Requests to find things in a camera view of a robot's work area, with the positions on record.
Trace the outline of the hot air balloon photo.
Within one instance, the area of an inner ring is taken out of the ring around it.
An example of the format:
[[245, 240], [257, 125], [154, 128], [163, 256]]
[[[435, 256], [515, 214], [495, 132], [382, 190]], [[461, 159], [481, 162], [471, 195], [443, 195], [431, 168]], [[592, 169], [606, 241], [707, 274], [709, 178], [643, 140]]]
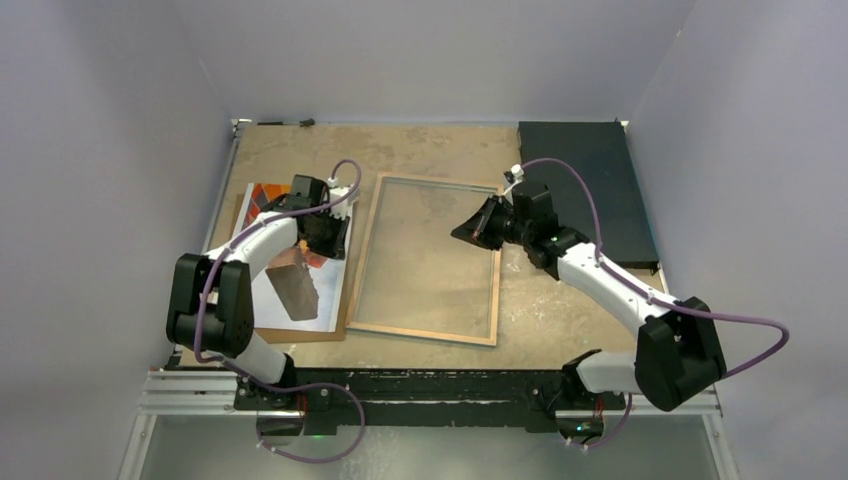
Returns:
[[256, 328], [336, 330], [355, 201], [349, 187], [311, 177], [251, 186], [228, 259], [249, 265]]

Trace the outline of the blue wooden picture frame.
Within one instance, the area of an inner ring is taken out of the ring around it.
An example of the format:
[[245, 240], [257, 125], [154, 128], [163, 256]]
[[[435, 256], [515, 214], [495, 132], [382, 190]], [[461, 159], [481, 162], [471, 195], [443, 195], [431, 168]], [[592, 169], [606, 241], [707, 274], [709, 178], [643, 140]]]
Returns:
[[501, 254], [462, 246], [455, 226], [497, 183], [381, 172], [346, 316], [351, 331], [497, 343]]

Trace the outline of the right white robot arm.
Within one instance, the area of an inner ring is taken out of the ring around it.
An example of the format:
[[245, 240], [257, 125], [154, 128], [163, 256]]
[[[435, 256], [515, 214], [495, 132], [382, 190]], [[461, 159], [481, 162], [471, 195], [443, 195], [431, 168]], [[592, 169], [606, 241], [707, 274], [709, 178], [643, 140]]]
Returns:
[[492, 251], [521, 246], [534, 267], [587, 295], [633, 335], [632, 353], [595, 349], [564, 364], [561, 392], [569, 404], [584, 407], [604, 393], [640, 394], [669, 412], [726, 376], [709, 307], [658, 291], [609, 260], [559, 220], [544, 184], [525, 181], [489, 196], [451, 236]]

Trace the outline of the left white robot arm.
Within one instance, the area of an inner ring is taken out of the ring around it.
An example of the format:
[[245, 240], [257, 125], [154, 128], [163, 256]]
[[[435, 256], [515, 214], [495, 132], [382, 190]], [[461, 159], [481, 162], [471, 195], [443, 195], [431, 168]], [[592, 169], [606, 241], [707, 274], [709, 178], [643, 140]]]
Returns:
[[288, 268], [298, 275], [282, 288], [283, 306], [318, 305], [305, 261], [344, 265], [358, 193], [357, 183], [297, 175], [287, 191], [257, 206], [230, 240], [202, 254], [182, 255], [171, 286], [168, 340], [190, 349], [200, 363], [226, 363], [252, 377], [272, 408], [292, 405], [298, 395], [294, 361], [257, 333], [253, 283], [271, 268]]

